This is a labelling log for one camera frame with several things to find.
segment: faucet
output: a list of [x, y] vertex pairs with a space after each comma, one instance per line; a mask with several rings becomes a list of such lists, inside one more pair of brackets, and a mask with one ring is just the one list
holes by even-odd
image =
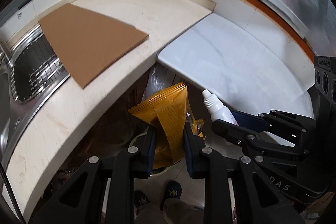
[[11, 50], [8, 48], [6, 43], [0, 39], [0, 60], [4, 58], [4, 61], [8, 63], [11, 57], [12, 57]]

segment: sink basin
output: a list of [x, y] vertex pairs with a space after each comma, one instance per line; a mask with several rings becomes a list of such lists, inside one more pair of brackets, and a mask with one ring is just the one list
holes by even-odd
[[0, 160], [7, 168], [29, 122], [69, 74], [54, 53], [40, 25], [0, 60]]

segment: beige countertop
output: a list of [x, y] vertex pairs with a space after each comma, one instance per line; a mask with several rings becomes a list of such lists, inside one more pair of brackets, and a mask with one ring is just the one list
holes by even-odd
[[[155, 63], [160, 49], [211, 13], [188, 0], [77, 0], [73, 4], [124, 21], [150, 36], [85, 89], [70, 78], [29, 124], [7, 169], [26, 221], [58, 168], [100, 116]], [[6, 190], [3, 194], [11, 205]]]

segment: black shoe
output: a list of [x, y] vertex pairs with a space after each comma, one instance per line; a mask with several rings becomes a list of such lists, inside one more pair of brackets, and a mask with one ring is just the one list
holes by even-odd
[[163, 208], [163, 204], [165, 203], [166, 199], [168, 198], [181, 198], [182, 194], [182, 186], [179, 184], [177, 181], [173, 180], [168, 182], [166, 189], [165, 189], [165, 194], [163, 196], [163, 199], [160, 204], [160, 210]]
[[139, 208], [141, 205], [145, 205], [150, 203], [148, 197], [144, 194], [144, 192], [137, 190], [134, 191], [134, 205]]

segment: white bottle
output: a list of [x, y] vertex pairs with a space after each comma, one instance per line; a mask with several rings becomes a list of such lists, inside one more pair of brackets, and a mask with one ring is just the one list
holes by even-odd
[[202, 95], [204, 98], [204, 104], [208, 109], [208, 112], [211, 114], [211, 120], [213, 122], [219, 119], [238, 126], [238, 123], [231, 111], [223, 105], [215, 94], [212, 94], [208, 90], [204, 90], [202, 91]]

